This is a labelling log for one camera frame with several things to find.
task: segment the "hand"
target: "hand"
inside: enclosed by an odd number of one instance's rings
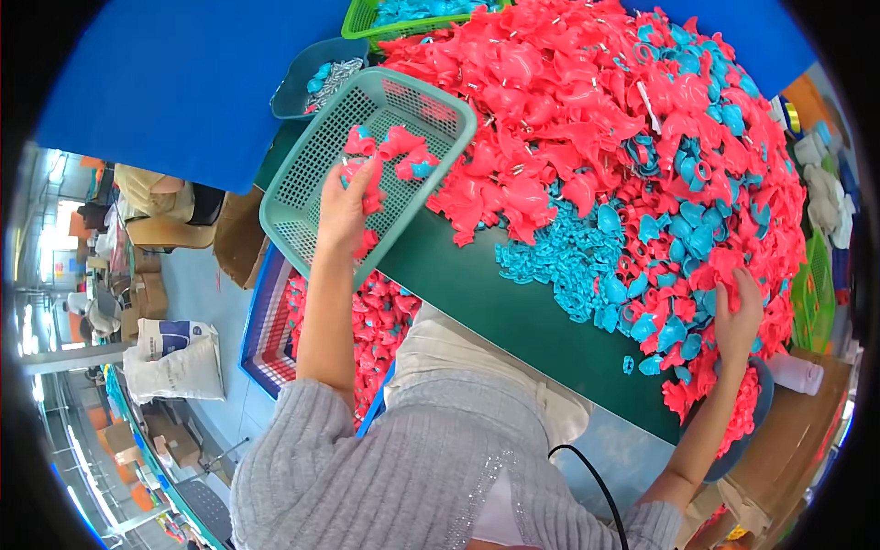
[[[372,159],[363,163],[348,189],[342,186],[341,167],[335,165],[330,169],[321,191],[317,250],[336,251],[350,257],[361,245],[366,219],[361,199],[372,177]]]
[[[739,311],[730,311],[727,289],[719,283],[715,290],[715,342],[721,352],[722,373],[741,379],[764,318],[764,305],[758,284],[747,269],[736,268],[733,276],[739,289]]]

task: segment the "worker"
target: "worker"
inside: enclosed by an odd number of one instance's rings
[[[116,164],[114,181],[125,200],[147,216],[188,222],[194,212],[193,184],[143,168]]]
[[[62,309],[76,315],[82,315],[79,333],[84,340],[90,341],[92,334],[99,338],[106,338],[115,333],[122,326],[122,322],[110,315],[110,311],[102,312],[97,297],[91,300],[85,292],[70,292],[67,301],[62,304]]]
[[[503,354],[472,344],[427,305],[397,352],[387,410],[366,436],[352,437],[351,258],[372,172],[364,163],[344,189],[336,166],[324,183],[297,380],[282,388],[233,479],[235,546],[619,548],[615,528],[581,507],[547,460],[554,426],[569,419],[550,414],[550,400],[536,399],[539,388]],[[718,382],[667,466],[622,515],[633,550],[672,549],[727,428],[763,317],[752,277],[733,276],[737,312],[717,289]]]

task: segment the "green plastic basket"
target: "green plastic basket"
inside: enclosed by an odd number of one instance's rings
[[[357,289],[470,143],[477,117],[464,101],[393,70],[374,67],[350,78],[297,140],[260,204],[263,230],[306,279],[318,242],[321,185],[356,124],[369,128],[377,139],[391,126],[406,124],[409,132],[425,136],[429,151],[440,159],[422,181],[397,179],[394,166],[405,155],[383,163],[379,187],[388,194],[382,202],[385,211],[366,222],[379,242],[357,263]]]
[[[819,231],[807,241],[807,263],[801,265],[791,284],[791,301],[795,312],[792,341],[798,348],[824,353],[837,301],[828,249]]]
[[[451,23],[464,23],[471,18],[471,14],[466,13],[463,15],[447,15],[441,18],[401,21],[392,25],[373,28],[371,25],[378,17],[376,13],[376,6],[378,4],[378,0],[351,0],[348,13],[345,14],[345,20],[342,22],[342,37],[350,40],[365,38],[370,41],[370,50],[381,52],[382,50],[379,48],[378,42],[398,39],[401,36],[429,33],[436,29],[448,28],[451,26]],[[510,0],[498,0],[498,4],[503,9],[504,6],[510,5]]]

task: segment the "blue tray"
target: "blue tray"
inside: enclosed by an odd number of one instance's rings
[[[287,281],[297,271],[284,259],[275,245],[269,244],[256,288],[251,298],[251,312],[245,322],[238,366],[269,396],[277,400],[281,386],[295,377],[297,362],[291,358],[290,326],[287,324],[287,305],[283,302]],[[394,365],[382,381],[382,386],[394,374]],[[370,424],[385,411],[385,400],[380,388],[363,418],[357,436],[367,433]]]

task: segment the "black cable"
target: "black cable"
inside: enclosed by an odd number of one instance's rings
[[[623,548],[623,550],[629,550],[629,544],[627,544],[627,535],[623,532],[623,522],[620,521],[620,513],[617,511],[617,505],[614,503],[614,499],[611,498],[611,493],[608,491],[608,487],[605,486],[605,482],[602,481],[602,478],[599,477],[599,472],[596,471],[596,468],[594,468],[593,465],[590,464],[590,461],[587,460],[587,458],[583,454],[581,454],[578,449],[575,449],[568,444],[556,445],[555,447],[553,447],[552,450],[550,450],[549,454],[547,454],[547,458],[552,457],[553,453],[557,452],[559,449],[569,449],[573,451],[577,455],[577,457],[581,459],[581,462],[583,462],[583,464],[590,469],[590,473],[592,473],[593,477],[596,478],[596,483],[599,484],[599,488],[602,489],[602,494],[605,495],[605,499],[608,501],[608,505],[611,507],[611,513],[614,516],[614,523],[617,525],[617,534],[620,535],[620,547]]]

